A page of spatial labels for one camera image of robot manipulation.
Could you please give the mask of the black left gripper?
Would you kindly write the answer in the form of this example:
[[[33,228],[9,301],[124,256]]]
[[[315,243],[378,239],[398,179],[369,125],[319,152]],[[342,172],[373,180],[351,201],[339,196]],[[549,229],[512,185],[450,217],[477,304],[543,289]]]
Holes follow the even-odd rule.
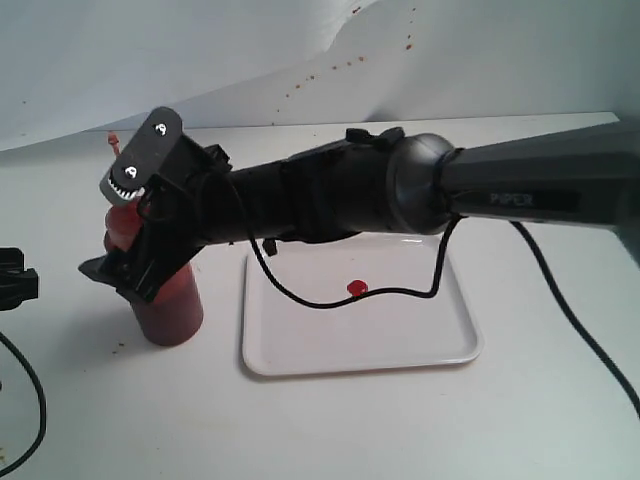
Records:
[[[16,247],[1,248],[0,309],[10,311],[39,297],[39,276],[25,266],[24,253]]]

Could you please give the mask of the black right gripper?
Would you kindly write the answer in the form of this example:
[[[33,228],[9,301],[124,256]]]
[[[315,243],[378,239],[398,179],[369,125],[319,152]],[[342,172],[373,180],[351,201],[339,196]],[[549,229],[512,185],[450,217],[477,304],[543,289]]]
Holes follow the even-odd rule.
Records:
[[[208,245],[240,240],[240,208],[230,157],[219,144],[183,134],[145,186],[137,207],[143,227],[131,256],[114,249],[78,270],[131,302],[150,303],[161,287]]]

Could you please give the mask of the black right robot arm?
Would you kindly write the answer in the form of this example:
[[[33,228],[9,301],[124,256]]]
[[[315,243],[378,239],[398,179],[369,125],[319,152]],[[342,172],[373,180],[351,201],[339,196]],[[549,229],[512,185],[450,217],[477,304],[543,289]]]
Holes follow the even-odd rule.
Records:
[[[139,131],[116,161],[141,178],[131,247],[80,271],[150,302],[205,246],[335,242],[361,233],[451,236],[465,217],[584,225],[639,222],[639,128],[612,123],[474,148],[401,128],[235,170],[217,146]]]

